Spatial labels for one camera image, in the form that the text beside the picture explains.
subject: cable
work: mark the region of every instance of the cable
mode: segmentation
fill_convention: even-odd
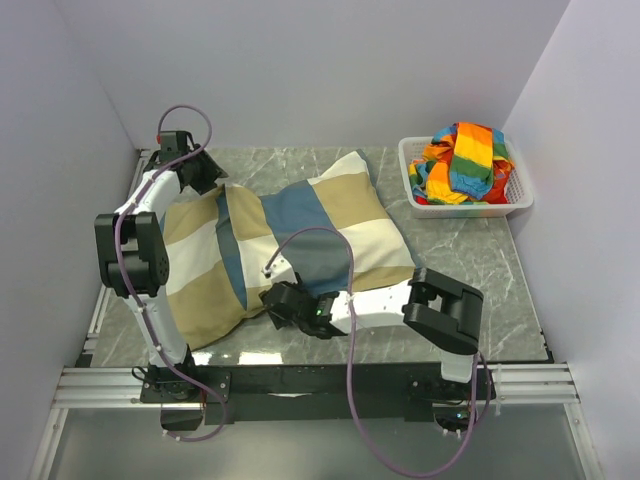
[[[182,437],[182,436],[176,435],[173,432],[166,432],[167,435],[169,435],[170,437],[172,437],[172,438],[174,438],[174,439],[176,439],[178,441],[199,442],[199,441],[208,440],[209,438],[214,437],[215,435],[217,435],[220,432],[220,430],[222,430],[224,425],[227,423],[227,419],[228,419],[228,415],[229,415],[227,405],[226,405],[224,399],[222,398],[222,396],[218,392],[216,392],[212,388],[208,387],[204,383],[199,382],[198,380],[196,380],[194,378],[191,378],[190,376],[182,373],[180,370],[178,370],[171,363],[171,360],[164,353],[164,350],[162,349],[162,345],[158,341],[158,336],[156,334],[156,331],[153,328],[153,324],[151,323],[151,319],[149,318],[149,315],[147,313],[146,305],[142,301],[142,299],[138,296],[138,294],[136,293],[135,288],[133,288],[133,284],[131,283],[131,278],[129,278],[129,274],[127,273],[127,270],[126,270],[125,265],[124,265],[124,255],[122,254],[121,232],[122,232],[122,224],[124,223],[124,219],[126,218],[126,216],[129,215],[135,209],[135,207],[136,207],[136,205],[138,203],[140,203],[140,201],[144,198],[145,194],[149,191],[149,189],[151,188],[151,186],[153,185],[155,180],[160,175],[162,175],[167,170],[173,168],[174,166],[184,162],[185,160],[188,160],[188,159],[190,159],[192,157],[195,157],[196,155],[200,154],[205,149],[205,147],[207,146],[209,141],[211,140],[211,135],[213,134],[213,127],[211,126],[211,120],[209,120],[209,117],[207,117],[207,115],[202,110],[200,110],[199,108],[192,107],[191,105],[183,105],[183,104],[175,105],[175,106],[171,107],[170,109],[168,109],[166,112],[164,112],[162,114],[162,117],[160,117],[160,121],[158,122],[158,134],[160,134],[160,132],[162,131],[162,123],[164,122],[164,119],[167,117],[167,115],[169,113],[171,113],[172,111],[177,110],[179,108],[185,108],[187,110],[193,110],[194,112],[197,112],[202,116],[202,118],[207,123],[207,128],[208,128],[207,138],[205,139],[205,141],[202,143],[202,145],[200,147],[196,148],[192,152],[187,153],[186,155],[183,155],[182,157],[179,157],[179,158],[176,158],[175,160],[172,160],[171,162],[167,163],[166,165],[163,165],[161,168],[156,170],[151,175],[150,179],[147,180],[147,182],[142,186],[142,188],[140,188],[140,191],[138,192],[138,194],[133,198],[133,201],[129,202],[129,204],[124,209],[124,211],[118,216],[118,219],[116,220],[114,235],[115,235],[116,258],[118,259],[118,266],[120,267],[120,273],[122,275],[122,279],[124,281],[125,286],[127,287],[127,291],[129,292],[129,295],[131,295],[131,298],[133,298],[133,300],[136,302],[136,305],[140,309],[142,320],[144,321],[144,325],[147,328],[147,331],[149,332],[149,337],[151,338],[151,342],[153,343],[153,347],[158,352],[158,355],[160,356],[162,361],[165,363],[167,368],[169,370],[171,370],[171,372],[173,372],[176,376],[178,376],[182,380],[184,380],[186,382],[189,382],[190,384],[200,388],[205,393],[207,393],[209,395],[213,395],[213,397],[216,398],[218,400],[218,402],[220,402],[220,405],[222,406],[222,420],[220,421],[220,424],[210,433],[207,433],[207,434],[202,435],[200,437]]]
[[[491,383],[489,383],[491,381],[490,379],[490,374],[487,373],[489,372],[489,369],[487,367],[487,362],[485,361],[484,357],[482,356],[482,354],[478,354],[478,355],[474,355],[473,357],[473,366],[472,366],[472,373],[471,373],[471,414],[469,416],[470,419],[475,419],[476,418],[476,387],[477,387],[477,383],[478,383],[478,356],[481,358],[482,363],[484,364],[485,367],[485,375],[487,375],[487,380],[488,380],[488,392],[487,392],[487,401],[485,404],[485,408],[482,412],[482,414],[480,415],[480,418],[478,419],[477,422],[473,422],[470,421],[469,422],[469,427],[466,431],[466,434],[464,436],[464,439],[462,440],[462,443],[460,444],[460,447],[458,448],[458,451],[453,455],[453,457],[451,457],[451,459],[445,463],[444,465],[440,466],[439,468],[432,470],[431,472],[425,472],[425,473],[421,473],[421,472],[412,472],[410,470],[407,470],[403,467],[400,467],[398,465],[395,465],[386,455],[384,455],[382,453],[382,451],[380,451],[380,449],[378,448],[378,446],[374,443],[374,441],[371,439],[371,437],[369,436],[369,432],[367,432],[367,430],[365,429],[364,425],[362,424],[362,421],[360,420],[360,417],[358,416],[358,410],[356,408],[355,405],[355,401],[353,398],[353,364],[354,364],[354,354],[355,354],[355,349],[356,349],[356,311],[355,308],[353,307],[353,272],[355,270],[354,266],[355,266],[355,258],[353,256],[353,250],[351,248],[351,245],[349,244],[349,241],[347,240],[347,238],[341,234],[339,231],[333,229],[333,228],[328,228],[328,227],[308,227],[308,228],[303,228],[302,230],[298,230],[297,232],[293,233],[289,238],[287,238],[282,245],[280,245],[278,247],[278,249],[275,251],[275,253],[272,255],[272,257],[269,259],[269,261],[267,262],[267,264],[265,265],[265,269],[268,270],[269,267],[271,267],[271,264],[273,263],[274,259],[276,258],[276,256],[278,256],[278,254],[287,246],[287,244],[293,240],[295,237],[297,237],[298,235],[305,233],[305,232],[309,232],[309,231],[325,231],[325,232],[329,232],[332,233],[334,235],[337,235],[338,237],[340,237],[340,239],[342,239],[342,241],[345,244],[345,248],[347,250],[347,255],[349,257],[349,276],[348,276],[348,281],[347,281],[347,293],[348,293],[348,307],[349,307],[349,315],[351,317],[351,332],[349,333],[349,356],[347,359],[347,400],[349,402],[349,410],[351,411],[351,416],[353,417],[353,422],[356,426],[356,428],[358,429],[358,432],[360,433],[360,436],[362,437],[362,440],[364,441],[364,443],[367,445],[367,447],[369,448],[369,450],[371,451],[371,453],[373,453],[373,455],[378,459],[378,461],[380,461],[385,467],[387,467],[389,470],[391,470],[394,473],[397,473],[399,475],[403,475],[405,477],[410,477],[410,478],[433,478],[437,475],[440,475],[441,473],[445,472],[446,470],[448,470],[449,468],[451,468],[460,458],[460,456],[464,453],[465,449],[467,448],[467,445],[469,444],[469,441],[471,440],[471,434],[473,433],[473,427],[474,424],[477,424],[480,420],[482,420],[482,417],[484,417],[485,413],[488,411],[488,406],[489,403],[491,402]]]

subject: black metal base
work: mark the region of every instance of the black metal base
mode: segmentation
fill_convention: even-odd
[[[362,418],[433,421],[434,412],[466,410],[471,384],[440,377],[440,363],[356,364],[353,388]],[[223,395],[229,423],[266,420],[351,418],[345,365],[200,366],[197,379]],[[477,398],[487,395],[487,376],[478,369]],[[491,389],[491,398],[495,398]],[[142,403],[185,403],[143,388]],[[199,403],[198,396],[190,402]],[[222,407],[207,398],[206,424],[218,424]]]

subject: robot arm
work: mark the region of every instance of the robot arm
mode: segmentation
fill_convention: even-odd
[[[276,328],[297,325],[318,338],[351,332],[348,294],[331,292],[313,297],[291,265],[279,254],[263,273],[272,288],[261,300]],[[432,302],[440,297],[439,309]],[[434,270],[416,269],[413,278],[391,287],[353,294],[356,329],[406,325],[438,347],[445,380],[471,380],[478,353],[482,293]]]
[[[140,186],[115,213],[99,215],[94,224],[102,282],[113,288],[133,311],[149,348],[149,362],[157,367],[164,367],[165,364],[154,350],[142,312],[124,284],[116,258],[114,228],[118,216],[131,205],[133,199],[138,198],[143,186],[153,181],[153,186],[125,218],[120,240],[127,273],[137,295],[146,304],[147,315],[164,354],[172,364],[181,364],[188,349],[176,327],[167,300],[165,285],[169,278],[169,259],[159,219],[164,217],[169,205],[187,185],[203,194],[215,186],[217,178],[226,177],[226,173],[203,151],[175,169],[152,178],[157,169],[192,151],[188,146],[190,138],[191,134],[184,131],[162,132],[158,136],[161,148],[151,157]]]

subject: striped towel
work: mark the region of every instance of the striped towel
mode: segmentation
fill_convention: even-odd
[[[501,131],[456,123],[439,131],[422,157],[409,166],[418,203],[507,203],[504,188],[513,162]]]

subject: plaid pillow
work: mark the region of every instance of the plaid pillow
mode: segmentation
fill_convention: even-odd
[[[227,184],[168,210],[167,296],[192,349],[262,311],[258,295],[270,287],[262,267],[293,232],[312,226],[335,228],[349,240],[355,256],[354,290],[411,278],[409,250],[380,205],[359,152],[275,195],[258,197],[243,186]],[[313,294],[346,288],[347,255],[335,235],[305,233],[283,255]]]

